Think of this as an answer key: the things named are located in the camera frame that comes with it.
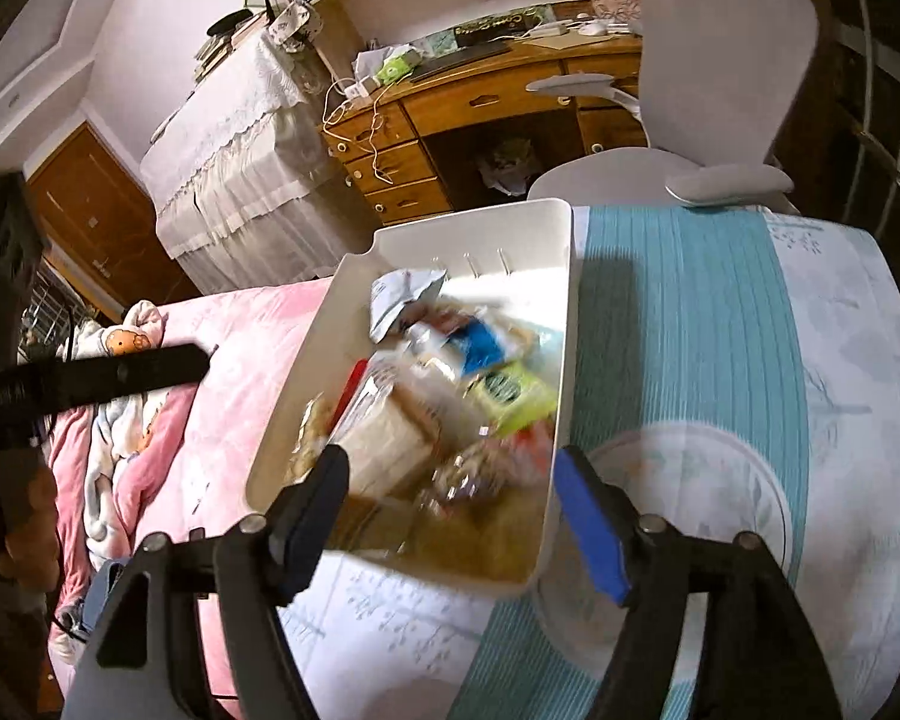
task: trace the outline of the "blue gripper pad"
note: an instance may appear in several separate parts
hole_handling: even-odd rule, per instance
[[[559,450],[554,460],[554,484],[590,579],[597,590],[610,596],[615,604],[623,605],[632,586],[626,576],[623,546],[601,510],[597,491],[581,476],[566,449]]]

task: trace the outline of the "wooden door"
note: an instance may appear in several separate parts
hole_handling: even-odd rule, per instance
[[[157,240],[154,204],[86,124],[29,186],[50,237],[118,303],[199,296]]]

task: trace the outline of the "chair armrest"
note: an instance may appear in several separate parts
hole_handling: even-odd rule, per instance
[[[666,187],[683,205],[754,205],[794,182],[772,165],[715,165],[669,176]]]
[[[527,91],[559,98],[603,98],[623,106],[634,119],[640,121],[640,100],[613,85],[613,76],[601,73],[573,73],[530,81]]]

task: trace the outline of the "chair seat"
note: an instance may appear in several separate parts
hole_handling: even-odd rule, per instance
[[[543,173],[527,199],[560,197],[571,205],[677,205],[667,191],[667,178],[698,167],[658,148],[610,148]]]

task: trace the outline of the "wooden desk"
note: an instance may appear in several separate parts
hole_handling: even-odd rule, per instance
[[[552,98],[530,81],[567,73],[607,73],[637,93],[639,38],[565,50],[511,43],[511,51],[412,84],[381,90],[324,133],[330,153],[384,224],[506,202],[476,167],[504,138],[533,143],[543,170],[617,146],[645,146],[639,123],[598,98]],[[376,103],[374,124],[373,105]],[[374,171],[389,177],[381,180]]]

